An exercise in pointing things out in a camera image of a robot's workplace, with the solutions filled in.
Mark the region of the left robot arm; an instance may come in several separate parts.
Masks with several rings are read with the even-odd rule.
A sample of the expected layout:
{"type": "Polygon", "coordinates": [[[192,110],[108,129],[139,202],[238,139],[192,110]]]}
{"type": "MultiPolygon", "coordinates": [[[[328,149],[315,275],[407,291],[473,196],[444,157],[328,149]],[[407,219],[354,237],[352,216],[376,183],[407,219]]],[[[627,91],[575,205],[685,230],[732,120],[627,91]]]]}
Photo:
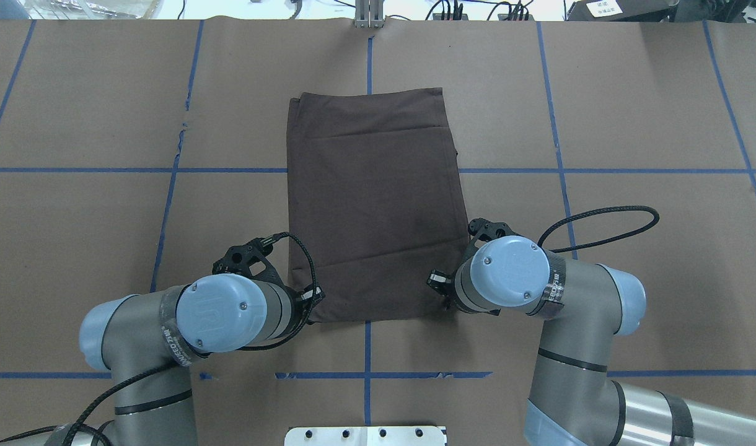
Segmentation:
{"type": "Polygon", "coordinates": [[[98,445],[196,445],[191,365],[284,344],[322,297],[317,283],[297,292],[227,273],[93,307],[79,348],[90,367],[112,374],[114,386],[45,444],[74,445],[86,434],[98,445]]]}

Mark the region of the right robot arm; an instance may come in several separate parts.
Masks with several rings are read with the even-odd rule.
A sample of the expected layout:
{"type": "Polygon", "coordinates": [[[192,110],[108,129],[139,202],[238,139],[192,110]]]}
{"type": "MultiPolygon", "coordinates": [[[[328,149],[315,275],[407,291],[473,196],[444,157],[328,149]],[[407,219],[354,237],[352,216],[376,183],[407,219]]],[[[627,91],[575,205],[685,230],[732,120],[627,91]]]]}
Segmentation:
{"type": "Polygon", "coordinates": [[[632,274],[506,235],[427,283],[466,313],[513,308],[544,321],[526,400],[531,445],[756,445],[755,418],[609,378],[613,339],[646,312],[632,274]]]}

